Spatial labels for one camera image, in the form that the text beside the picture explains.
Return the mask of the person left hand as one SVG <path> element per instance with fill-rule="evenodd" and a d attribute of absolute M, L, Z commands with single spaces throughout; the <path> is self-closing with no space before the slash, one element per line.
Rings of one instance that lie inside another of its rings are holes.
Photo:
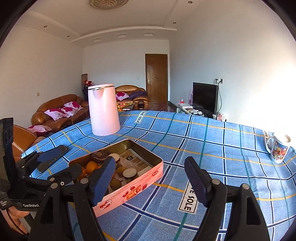
<path fill-rule="evenodd" d="M 1 210 L 1 214 L 3 215 L 6 223 L 9 225 L 12 230 L 24 235 L 28 234 L 29 225 L 23 222 L 23 219 L 30 214 L 28 211 L 19 211 L 14 206 Z"/>

